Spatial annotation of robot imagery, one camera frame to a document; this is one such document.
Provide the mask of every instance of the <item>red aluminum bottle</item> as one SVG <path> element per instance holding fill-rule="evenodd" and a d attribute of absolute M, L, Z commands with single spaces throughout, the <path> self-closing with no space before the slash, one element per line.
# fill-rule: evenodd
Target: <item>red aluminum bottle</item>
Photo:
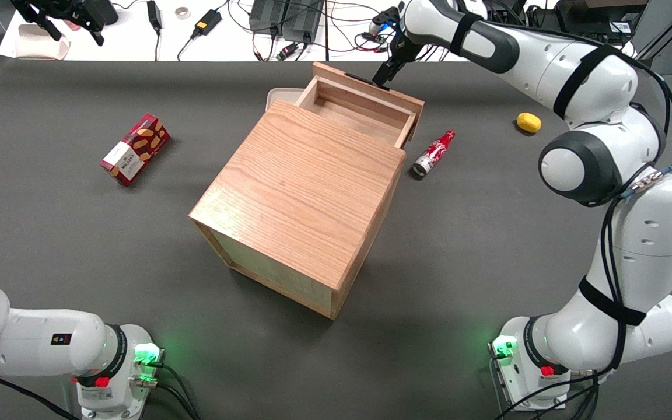
<path fill-rule="evenodd" d="M 419 157 L 419 159 L 414 162 L 414 165 L 411 167 L 414 170 L 414 173 L 419 177 L 424 178 L 430 170 L 437 164 L 437 162 L 442 159 L 442 156 L 445 155 L 448 147 L 450 147 L 450 142 L 453 141 L 453 138 L 456 137 L 456 132 L 453 130 L 448 130 L 444 136 L 441 136 L 437 140 L 433 141 L 429 145 L 424 154 Z"/>

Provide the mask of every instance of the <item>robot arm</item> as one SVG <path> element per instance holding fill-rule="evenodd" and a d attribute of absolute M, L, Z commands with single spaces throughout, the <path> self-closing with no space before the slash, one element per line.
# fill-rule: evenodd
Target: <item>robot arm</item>
<path fill-rule="evenodd" d="M 598 242 L 569 303 L 554 314 L 515 317 L 493 341 L 512 407 L 563 408 L 571 370 L 609 367 L 624 325 L 621 362 L 672 350 L 672 167 L 653 167 L 665 140 L 645 110 L 631 104 L 635 70 L 609 46 L 490 24 L 459 11 L 453 0 L 409 0 L 395 28 L 391 58 L 373 78 L 377 85 L 414 61 L 422 46 L 443 46 L 565 120 L 570 131 L 546 146 L 538 162 L 549 189 L 588 207 L 613 202 L 621 191 L 643 191 L 615 207 L 613 234 Z M 614 251 L 613 265 L 605 262 L 606 248 Z M 637 322 L 627 324 L 608 308 L 617 298 L 607 266 L 618 272 L 623 308 Z"/>
<path fill-rule="evenodd" d="M 137 325 L 69 309 L 14 309 L 0 290 L 0 377 L 72 375 L 82 415 L 136 420 L 162 351 Z"/>
<path fill-rule="evenodd" d="M 48 32 L 54 40 L 61 39 L 61 32 L 48 18 L 70 21 L 90 32 L 95 42 L 102 46 L 102 29 L 114 23 L 118 16 L 110 0 L 10 0 L 26 22 L 35 23 Z"/>

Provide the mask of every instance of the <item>red snack box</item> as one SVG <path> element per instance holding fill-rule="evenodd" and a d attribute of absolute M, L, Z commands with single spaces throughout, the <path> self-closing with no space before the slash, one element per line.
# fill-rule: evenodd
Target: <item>red snack box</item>
<path fill-rule="evenodd" d="M 162 122 L 152 114 L 144 114 L 100 165 L 119 184 L 130 186 L 168 140 L 170 135 Z"/>

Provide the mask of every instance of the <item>power supply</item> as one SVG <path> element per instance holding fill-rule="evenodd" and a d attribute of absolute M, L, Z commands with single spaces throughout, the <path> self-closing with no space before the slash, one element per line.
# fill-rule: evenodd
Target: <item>power supply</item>
<path fill-rule="evenodd" d="M 287 3 L 286 0 L 254 0 L 248 26 L 255 32 L 281 35 Z"/>
<path fill-rule="evenodd" d="M 325 0 L 289 0 L 282 24 L 285 40 L 294 43 L 313 43 L 318 32 Z"/>

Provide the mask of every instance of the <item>white table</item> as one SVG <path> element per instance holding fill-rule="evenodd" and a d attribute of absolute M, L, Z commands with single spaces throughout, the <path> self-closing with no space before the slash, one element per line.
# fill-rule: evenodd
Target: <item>white table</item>
<path fill-rule="evenodd" d="M 114 3 L 128 6 L 131 0 L 112 0 Z M 163 31 L 160 40 L 160 61 L 175 61 L 178 51 L 186 43 L 195 23 L 210 8 L 217 8 L 224 0 L 156 0 L 162 15 Z M 377 11 L 383 11 L 390 6 L 397 5 L 397 0 L 351 0 L 352 3 L 369 5 Z M 557 0 L 549 0 L 548 7 L 553 8 Z M 527 5 L 544 6 L 546 0 L 528 0 Z M 222 21 L 206 37 L 200 37 L 186 48 L 181 56 L 182 61 L 256 61 L 253 55 L 253 35 L 241 29 L 233 19 L 242 26 L 248 27 L 248 15 L 241 10 L 250 11 L 253 0 L 230 0 L 223 8 L 219 9 Z M 341 3 L 328 2 L 328 39 L 330 42 L 330 59 L 332 61 L 385 61 L 387 53 L 373 53 L 371 51 L 348 51 L 351 50 L 354 37 L 366 32 L 369 21 L 376 14 L 368 8 L 361 8 Z M 179 20 L 175 16 L 175 10 L 179 7 L 189 8 L 191 16 L 185 20 Z M 66 60 L 73 61 L 153 61 L 155 59 L 155 32 L 147 21 L 146 4 L 143 0 L 135 3 L 128 10 L 115 8 L 119 15 L 117 23 L 105 27 L 102 34 L 105 38 L 103 46 L 98 46 L 88 32 L 80 29 L 72 31 L 66 23 L 60 20 L 54 21 L 56 27 L 71 41 L 71 48 L 66 55 Z M 365 19 L 362 22 L 345 22 L 334 19 Z M 318 31 L 316 43 L 321 46 L 311 45 L 301 56 L 301 61 L 324 61 L 326 50 L 322 46 L 326 43 L 325 16 L 320 19 L 321 29 Z M 334 27 L 334 23 L 344 34 Z M 9 29 L 0 45 L 0 55 L 15 57 L 15 43 L 18 36 L 18 27 L 26 24 L 19 13 L 15 13 L 10 22 Z M 271 38 L 266 34 L 256 35 L 254 42 L 264 57 L 269 53 Z M 275 41 L 272 53 L 275 56 L 282 48 L 291 42 L 280 37 Z M 439 61 L 443 55 L 438 50 L 432 55 L 430 61 Z M 448 55 L 445 61 L 464 61 L 455 55 Z"/>

